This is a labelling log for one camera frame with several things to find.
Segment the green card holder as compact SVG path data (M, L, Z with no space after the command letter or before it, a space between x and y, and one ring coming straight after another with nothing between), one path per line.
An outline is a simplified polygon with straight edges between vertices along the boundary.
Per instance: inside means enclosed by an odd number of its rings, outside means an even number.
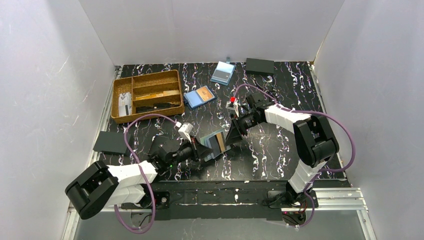
M231 149L230 145L226 145L225 137L226 132L223 128L221 128L200 138L200 142L204 146L212 149L212 153L208 154L203 159L205 162L214 160Z

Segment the orange VIP card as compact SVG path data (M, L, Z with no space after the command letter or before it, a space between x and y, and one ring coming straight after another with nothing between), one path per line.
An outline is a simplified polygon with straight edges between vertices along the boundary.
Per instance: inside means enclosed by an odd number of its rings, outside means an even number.
M163 91L163 96L173 96L173 95L180 95L179 90L166 90Z

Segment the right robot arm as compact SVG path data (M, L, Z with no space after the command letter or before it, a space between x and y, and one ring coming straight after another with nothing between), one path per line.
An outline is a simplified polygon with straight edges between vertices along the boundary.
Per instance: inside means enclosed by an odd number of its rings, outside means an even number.
M284 110L260 93L246 98L247 113L232 115L225 138L227 145L242 141L248 129L262 123L274 124L294 134L297 154L300 158L286 191L298 195L312 186L319 170L339 151L339 144L328 119L319 114L295 113Z

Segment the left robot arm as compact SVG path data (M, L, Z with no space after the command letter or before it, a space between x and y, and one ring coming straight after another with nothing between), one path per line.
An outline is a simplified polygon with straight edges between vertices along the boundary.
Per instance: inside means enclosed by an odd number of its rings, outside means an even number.
M148 195L147 185L167 174L172 166L189 159L199 162L211 153L213 149L194 136L183 141L158 136L141 163L117 166L96 161L64 192L81 219L87 220L104 207L139 204Z

